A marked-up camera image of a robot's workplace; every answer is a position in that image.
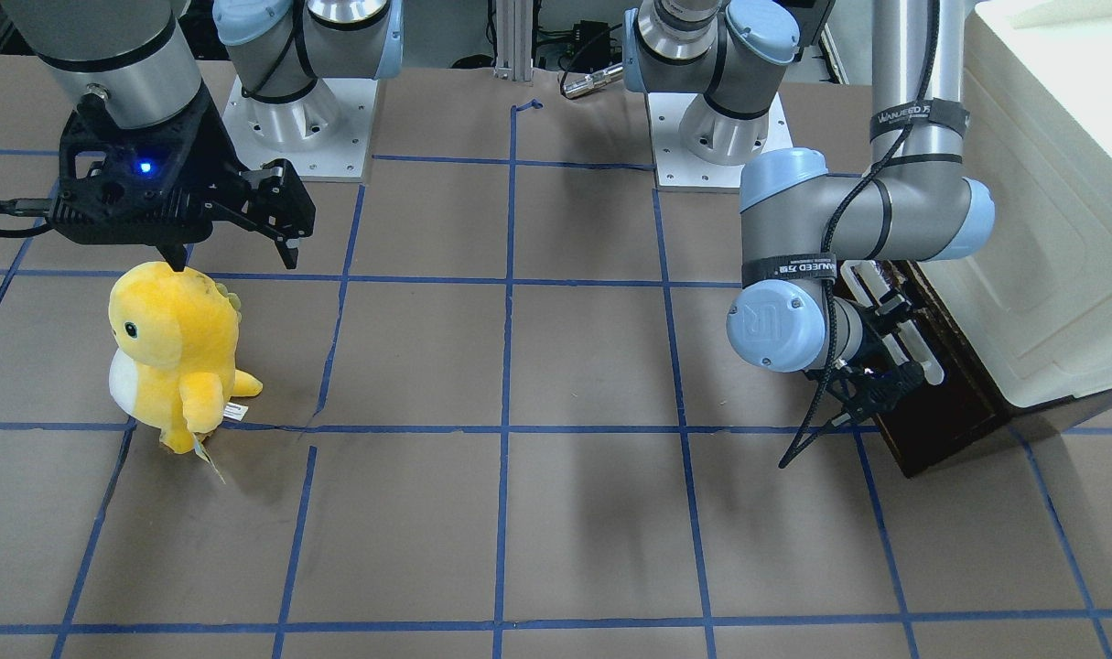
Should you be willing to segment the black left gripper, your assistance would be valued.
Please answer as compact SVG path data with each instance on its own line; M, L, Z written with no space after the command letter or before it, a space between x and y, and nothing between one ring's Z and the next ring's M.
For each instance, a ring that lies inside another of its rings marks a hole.
M833 379L847 381L852 385L853 392L833 392L843 402L843 408L837 416L825 422L826 430L861 423L870 417L888 413L904 396L925 383L924 370L919 362L904 362L881 375L865 368L845 366L833 372Z

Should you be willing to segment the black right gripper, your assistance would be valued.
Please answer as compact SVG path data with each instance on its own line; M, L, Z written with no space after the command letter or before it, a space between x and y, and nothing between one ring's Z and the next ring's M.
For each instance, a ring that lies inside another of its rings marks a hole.
M182 274L214 221L264 234L292 270L316 204L286 158L245 171L207 87L141 129L121 129L98 93L82 94L60 139L54 230L75 243L156 246Z

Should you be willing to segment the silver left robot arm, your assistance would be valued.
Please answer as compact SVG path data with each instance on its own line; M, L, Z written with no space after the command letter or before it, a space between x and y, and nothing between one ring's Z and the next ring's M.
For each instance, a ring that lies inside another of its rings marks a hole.
M777 373L830 378L878 342L860 304L833 292L847 260L954 260L995 221L986 184L962 171L962 1L873 4L872 161L832 174L808 147L765 150L770 104L816 3L643 1L623 21L625 84L689 93L691 153L739 167L742 292L727 314L732 350Z

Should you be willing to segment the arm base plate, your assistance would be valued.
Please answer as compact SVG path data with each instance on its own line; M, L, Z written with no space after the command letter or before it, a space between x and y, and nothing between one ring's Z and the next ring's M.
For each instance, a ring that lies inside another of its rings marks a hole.
M735 193L744 164L793 146L780 94L752 120L719 114L701 93L652 92L646 104L661 191Z
M376 80L321 79L302 99L271 104L246 99L234 80L222 123L248 168L282 158L305 182L363 183L381 88Z

